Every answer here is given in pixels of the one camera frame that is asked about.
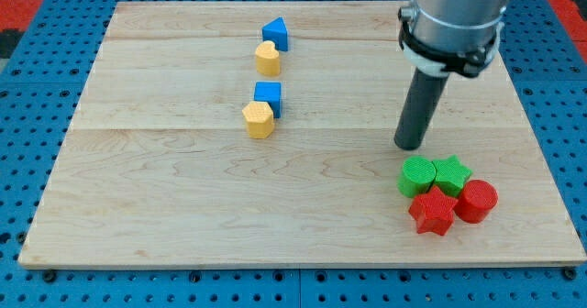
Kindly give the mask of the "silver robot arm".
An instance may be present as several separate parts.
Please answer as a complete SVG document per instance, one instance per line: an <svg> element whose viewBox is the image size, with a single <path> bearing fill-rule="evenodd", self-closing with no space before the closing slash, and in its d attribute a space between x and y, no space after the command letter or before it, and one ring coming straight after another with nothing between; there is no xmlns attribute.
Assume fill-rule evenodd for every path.
<svg viewBox="0 0 587 308"><path fill-rule="evenodd" d="M409 0L400 7L399 44L422 73L474 78L493 61L509 0Z"/></svg>

